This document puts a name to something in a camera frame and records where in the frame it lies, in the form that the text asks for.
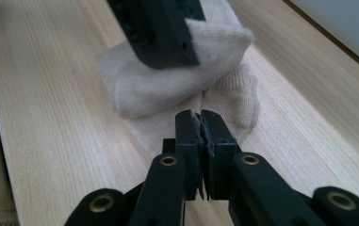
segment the wooden table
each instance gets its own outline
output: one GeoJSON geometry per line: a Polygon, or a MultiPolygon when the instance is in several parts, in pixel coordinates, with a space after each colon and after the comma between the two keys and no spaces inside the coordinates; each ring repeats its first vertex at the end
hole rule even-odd
{"type": "MultiPolygon", "coordinates": [[[[295,189],[359,196],[359,64],[285,3],[232,0],[255,33],[259,123],[243,151],[295,189]]],[[[152,157],[110,110],[94,57],[123,40],[104,0],[0,0],[0,132],[22,225],[61,225],[91,191],[122,192],[152,157]]],[[[230,225],[226,202],[191,202],[187,225],[230,225]]]]}

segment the screw hole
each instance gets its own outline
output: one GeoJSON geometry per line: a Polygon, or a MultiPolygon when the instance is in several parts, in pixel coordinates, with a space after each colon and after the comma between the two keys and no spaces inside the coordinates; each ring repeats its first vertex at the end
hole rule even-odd
{"type": "Polygon", "coordinates": [[[336,207],[344,210],[354,210],[356,203],[348,196],[332,191],[327,194],[329,202],[336,207]]]}
{"type": "Polygon", "coordinates": [[[252,155],[244,155],[241,158],[241,161],[248,165],[257,165],[259,163],[259,159],[257,157],[254,157],[252,155]]]}
{"type": "Polygon", "coordinates": [[[90,205],[89,209],[93,213],[102,213],[105,212],[106,209],[111,208],[114,205],[114,199],[110,194],[101,194],[94,198],[90,205]]]}
{"type": "Polygon", "coordinates": [[[172,156],[166,156],[166,157],[163,157],[159,162],[164,165],[164,166],[173,166],[177,163],[177,159],[175,157],[172,157],[172,156]]]}

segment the beige sock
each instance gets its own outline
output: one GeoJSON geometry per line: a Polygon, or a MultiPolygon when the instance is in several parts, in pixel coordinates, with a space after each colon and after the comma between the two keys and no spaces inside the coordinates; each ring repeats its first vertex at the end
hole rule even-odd
{"type": "Polygon", "coordinates": [[[220,114],[237,142],[252,131],[258,120],[256,83],[249,66],[241,64],[203,92],[202,109],[220,114]]]}
{"type": "Polygon", "coordinates": [[[174,137],[174,116],[187,109],[200,112],[202,103],[224,117],[235,137],[256,123],[255,79],[244,67],[237,69],[253,32],[240,24],[227,1],[200,2],[206,21],[187,20],[200,65],[152,69],[137,59],[127,41],[96,58],[113,110],[152,156],[161,153],[163,138],[174,137]],[[223,78],[226,74],[234,75],[223,78]]]}

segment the black plastic bracket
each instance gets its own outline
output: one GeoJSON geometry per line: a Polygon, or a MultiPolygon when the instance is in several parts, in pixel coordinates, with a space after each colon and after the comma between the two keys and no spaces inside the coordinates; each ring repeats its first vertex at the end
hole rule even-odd
{"type": "Polygon", "coordinates": [[[135,54],[155,69],[198,65],[185,18],[204,21],[199,0],[107,0],[135,54]]]}
{"type": "Polygon", "coordinates": [[[197,119],[189,110],[176,115],[176,138],[164,139],[163,154],[143,184],[124,195],[113,189],[90,193],[66,225],[183,225],[185,201],[203,190],[204,179],[211,199],[229,201],[235,225],[359,226],[354,194],[328,186],[311,199],[261,155],[242,152],[219,114],[203,110],[197,119]]]}

